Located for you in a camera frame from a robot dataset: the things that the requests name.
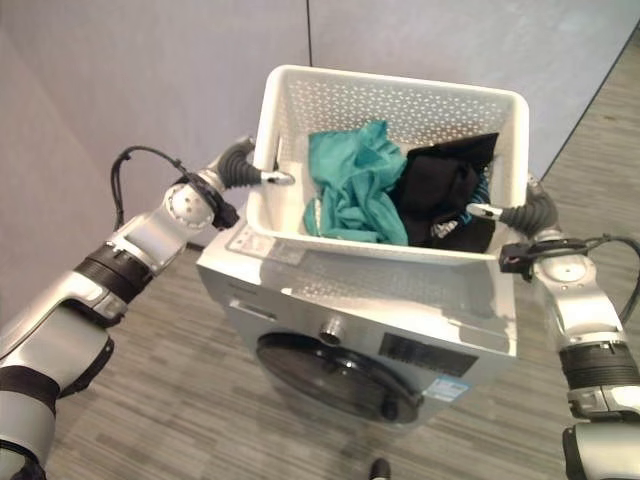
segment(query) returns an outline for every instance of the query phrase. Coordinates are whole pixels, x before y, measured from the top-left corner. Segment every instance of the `black cable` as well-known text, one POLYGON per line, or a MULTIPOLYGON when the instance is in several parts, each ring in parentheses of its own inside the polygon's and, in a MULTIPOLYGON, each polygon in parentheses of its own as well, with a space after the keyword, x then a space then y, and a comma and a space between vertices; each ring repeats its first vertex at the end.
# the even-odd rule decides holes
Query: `black cable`
MULTIPOLYGON (((628 247, 631 247, 631 249, 638 256, 638 260, 640 260, 640 242, 636 241, 631 237, 612 236, 612 235, 604 234, 601 237, 588 238, 586 240, 579 240, 577 242, 578 242, 578 245, 576 245, 575 241, 572 240, 571 242, 567 243, 567 246, 564 246, 563 244, 559 244, 558 246, 553 247, 552 249, 547 251, 531 252, 527 255, 527 258, 529 259, 529 261, 533 261, 533 260, 542 260, 545 258, 564 257, 567 255, 588 255, 589 252, 591 252, 592 250, 595 250, 596 248, 606 243, 621 242, 627 245, 628 247)), ((625 304, 625 306, 622 308, 622 310, 618 315, 623 325, 627 323, 629 318, 631 318, 631 314, 636 308, 639 298, 640 298, 640 266, 638 268, 638 277, 636 278, 635 287, 633 288, 631 295, 629 295, 629 299, 627 300, 627 303, 625 304)))
POLYGON ((124 205, 122 198, 122 185, 120 183, 120 168, 122 164, 131 159, 131 154, 136 151, 144 151, 153 153, 158 157, 167 160, 175 169, 177 169, 182 175, 186 175, 187 169, 182 166, 182 162, 177 158, 172 158, 166 153, 151 147, 145 147, 144 145, 133 145, 125 148, 120 155, 117 156, 113 165, 111 166, 111 195, 113 196, 113 203, 116 207, 116 221, 113 230, 118 230, 124 224, 124 205))
MULTIPOLYGON (((586 242, 594 243, 593 246, 589 247, 589 250, 598 248, 599 246, 604 245, 605 243, 620 242, 630 247, 638 256, 638 260, 640 260, 640 243, 631 237, 603 235, 602 237, 598 237, 598 238, 589 238, 586 240, 586 242)), ((640 297, 640 267, 638 268, 638 277, 636 278, 635 287, 633 287, 633 291, 631 292, 631 295, 629 295, 629 299, 627 300, 627 303, 622 308, 619 314, 620 321, 622 322, 623 325, 627 323, 629 318, 631 318, 631 314, 633 313, 633 310, 636 308, 636 305, 638 304, 639 297, 640 297)))

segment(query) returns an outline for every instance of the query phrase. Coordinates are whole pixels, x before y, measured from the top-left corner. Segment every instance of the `white laundry basket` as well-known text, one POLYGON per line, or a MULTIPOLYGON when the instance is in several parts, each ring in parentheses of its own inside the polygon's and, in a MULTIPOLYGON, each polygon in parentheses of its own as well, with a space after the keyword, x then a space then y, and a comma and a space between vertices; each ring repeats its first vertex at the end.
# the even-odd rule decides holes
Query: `white laundry basket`
POLYGON ((387 120, 388 136, 403 152, 424 145, 499 132, 489 177, 491 202, 525 201, 529 109, 505 90, 311 67, 281 66, 267 79, 254 165, 296 178, 292 186, 265 185, 249 195, 247 220, 259 233, 307 249, 428 263, 496 259, 515 238, 498 225, 488 253, 399 247, 314 237, 302 216, 316 194, 308 171, 309 134, 360 128, 387 120))

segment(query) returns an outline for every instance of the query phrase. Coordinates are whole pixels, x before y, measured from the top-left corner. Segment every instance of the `washing machine door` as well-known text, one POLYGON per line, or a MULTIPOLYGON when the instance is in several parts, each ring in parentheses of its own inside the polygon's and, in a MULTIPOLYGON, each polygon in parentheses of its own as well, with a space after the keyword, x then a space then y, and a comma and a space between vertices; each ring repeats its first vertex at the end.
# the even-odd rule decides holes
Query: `washing machine door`
POLYGON ((385 423, 418 417, 421 396, 365 355, 289 333, 260 337, 257 355, 285 383, 332 407, 385 423))

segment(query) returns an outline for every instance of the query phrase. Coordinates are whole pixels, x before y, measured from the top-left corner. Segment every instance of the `silver robot arm segment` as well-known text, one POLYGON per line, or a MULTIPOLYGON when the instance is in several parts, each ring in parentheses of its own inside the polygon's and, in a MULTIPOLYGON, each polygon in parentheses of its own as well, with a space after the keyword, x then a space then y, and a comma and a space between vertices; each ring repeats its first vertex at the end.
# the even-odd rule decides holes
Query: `silver robot arm segment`
POLYGON ((237 220, 221 193, 239 185, 290 184, 281 172, 246 163, 242 140, 197 174, 173 185, 153 212, 114 232, 0 330, 0 480, 45 478, 56 400, 86 388, 109 360, 107 328, 211 223, 237 220))
POLYGON ((563 234, 553 201, 533 177, 527 205, 468 210, 502 221, 532 242, 505 246, 500 263, 503 272, 520 273, 533 284, 569 385, 571 413, 588 420, 563 434, 567 477, 640 479, 640 373, 620 318, 596 283, 588 245, 563 234))

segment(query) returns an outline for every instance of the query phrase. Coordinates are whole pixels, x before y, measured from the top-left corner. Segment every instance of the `washing machine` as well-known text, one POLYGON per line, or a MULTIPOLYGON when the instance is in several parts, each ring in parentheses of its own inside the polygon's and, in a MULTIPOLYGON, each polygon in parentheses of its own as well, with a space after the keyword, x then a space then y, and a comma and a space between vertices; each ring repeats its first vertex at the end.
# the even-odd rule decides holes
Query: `washing machine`
POLYGON ((304 250, 240 221, 198 270, 265 373, 341 414, 417 424, 516 356, 513 279, 495 262, 304 250))

